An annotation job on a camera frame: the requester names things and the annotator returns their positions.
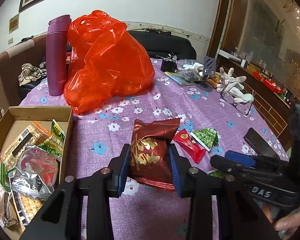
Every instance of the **glass window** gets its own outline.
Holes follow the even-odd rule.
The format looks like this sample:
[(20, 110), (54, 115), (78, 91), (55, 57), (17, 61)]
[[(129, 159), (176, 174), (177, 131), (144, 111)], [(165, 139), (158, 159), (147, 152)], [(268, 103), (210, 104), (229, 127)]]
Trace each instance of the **glass window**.
[(294, 0), (248, 0), (239, 52), (300, 100), (300, 8)]

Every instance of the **plaid cloth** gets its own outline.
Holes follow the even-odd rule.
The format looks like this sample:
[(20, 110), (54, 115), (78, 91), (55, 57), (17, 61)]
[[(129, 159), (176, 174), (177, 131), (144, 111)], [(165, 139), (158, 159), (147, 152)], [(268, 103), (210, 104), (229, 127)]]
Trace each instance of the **plaid cloth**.
[(46, 76), (46, 69), (32, 66), (29, 63), (23, 64), (21, 66), (21, 74), (19, 76), (19, 86), (23, 86)]

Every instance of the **metal screw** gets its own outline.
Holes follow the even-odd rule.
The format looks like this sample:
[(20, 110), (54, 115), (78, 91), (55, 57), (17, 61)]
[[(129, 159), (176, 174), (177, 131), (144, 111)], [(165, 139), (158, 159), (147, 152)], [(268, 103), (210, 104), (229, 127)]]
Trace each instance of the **metal screw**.
[(232, 176), (231, 174), (227, 174), (226, 175), (226, 180), (227, 181), (234, 181), (234, 176)]
[(110, 172), (110, 169), (108, 167), (102, 168), (101, 173), (102, 174), (108, 174)]
[(196, 168), (196, 167), (191, 167), (190, 169), (189, 169), (189, 172), (191, 173), (191, 174), (196, 174), (196, 173), (198, 173), (198, 169)]
[(66, 176), (66, 182), (71, 182), (73, 180), (74, 180), (74, 176), (72, 175)]

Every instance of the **barcode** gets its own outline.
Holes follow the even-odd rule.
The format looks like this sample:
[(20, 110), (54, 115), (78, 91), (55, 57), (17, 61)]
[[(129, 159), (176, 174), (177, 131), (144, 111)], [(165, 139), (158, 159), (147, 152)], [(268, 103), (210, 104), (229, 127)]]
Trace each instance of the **barcode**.
[(29, 129), (27, 128), (27, 129), (25, 129), (24, 131), (23, 131), (23, 133), (21, 134), (21, 136), (24, 138), (24, 137), (26, 137), (26, 135), (29, 133), (30, 131), (29, 131)]

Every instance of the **black leather chair backrest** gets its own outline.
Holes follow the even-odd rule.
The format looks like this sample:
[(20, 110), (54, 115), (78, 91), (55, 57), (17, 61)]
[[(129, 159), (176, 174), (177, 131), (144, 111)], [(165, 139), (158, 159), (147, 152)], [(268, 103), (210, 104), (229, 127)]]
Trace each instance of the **black leather chair backrest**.
[(170, 32), (128, 31), (142, 46), (151, 58), (169, 57), (169, 53), (177, 59), (197, 59), (197, 53), (191, 42)]

